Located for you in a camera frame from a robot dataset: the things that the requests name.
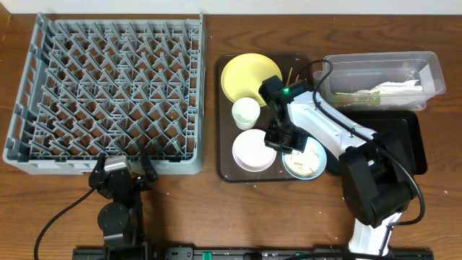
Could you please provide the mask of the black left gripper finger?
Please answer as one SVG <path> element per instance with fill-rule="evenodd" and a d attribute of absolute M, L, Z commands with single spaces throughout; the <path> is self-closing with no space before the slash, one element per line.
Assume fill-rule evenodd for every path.
<path fill-rule="evenodd" d="M 105 160 L 106 156 L 103 152 L 98 155 L 97 162 L 92 172 L 90 173 L 90 187 L 100 188 L 105 182 Z"/>
<path fill-rule="evenodd" d="M 157 171 L 154 169 L 151 160 L 149 159 L 147 152 L 142 144 L 139 145 L 139 154 L 141 167 L 145 173 L 145 176 L 150 182 L 158 180 Z"/>

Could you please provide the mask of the rice food leftovers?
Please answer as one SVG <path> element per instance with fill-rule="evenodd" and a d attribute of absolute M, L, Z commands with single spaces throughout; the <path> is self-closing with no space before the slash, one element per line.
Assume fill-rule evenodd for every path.
<path fill-rule="evenodd" d="M 301 178 L 313 177 L 320 166 L 320 158 L 312 148 L 304 152 L 293 150 L 284 156 L 284 163 L 291 173 Z"/>

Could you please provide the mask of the light blue plastic bowl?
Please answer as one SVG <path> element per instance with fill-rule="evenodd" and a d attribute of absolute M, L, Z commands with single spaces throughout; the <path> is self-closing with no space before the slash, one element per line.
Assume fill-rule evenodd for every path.
<path fill-rule="evenodd" d="M 322 144 L 309 137 L 303 152 L 294 149 L 291 153 L 283 153 L 282 163 L 291 176 L 300 180 L 313 180 L 324 172 L 327 155 Z"/>

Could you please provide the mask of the pale green plastic cup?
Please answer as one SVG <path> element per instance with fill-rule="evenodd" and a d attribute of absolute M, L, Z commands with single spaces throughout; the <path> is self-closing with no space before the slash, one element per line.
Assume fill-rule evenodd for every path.
<path fill-rule="evenodd" d="M 232 106 L 232 117 L 237 127 L 243 131 L 252 129 L 260 116 L 260 105 L 250 97 L 237 100 Z"/>

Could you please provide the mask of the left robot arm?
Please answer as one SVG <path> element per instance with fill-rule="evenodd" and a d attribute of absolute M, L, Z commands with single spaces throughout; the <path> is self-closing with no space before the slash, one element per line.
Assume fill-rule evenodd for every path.
<path fill-rule="evenodd" d="M 101 153 L 89 176 L 90 188 L 111 200 L 99 212 L 103 232 L 104 259 L 156 259 L 155 245 L 146 240 L 141 192 L 158 179 L 145 149 L 139 146 L 138 173 L 127 156 L 106 157 Z"/>

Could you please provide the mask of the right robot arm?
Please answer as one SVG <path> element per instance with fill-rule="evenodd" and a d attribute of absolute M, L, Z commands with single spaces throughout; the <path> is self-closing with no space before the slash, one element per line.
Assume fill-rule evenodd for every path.
<path fill-rule="evenodd" d="M 265 145 L 289 154 L 304 151 L 308 137 L 319 141 L 340 163 L 344 199 L 355 217 L 349 250 L 386 256 L 402 212 L 422 196 L 399 137 L 356 124 L 323 102 L 305 80 L 286 86 L 272 76 L 258 93 L 274 117 Z"/>

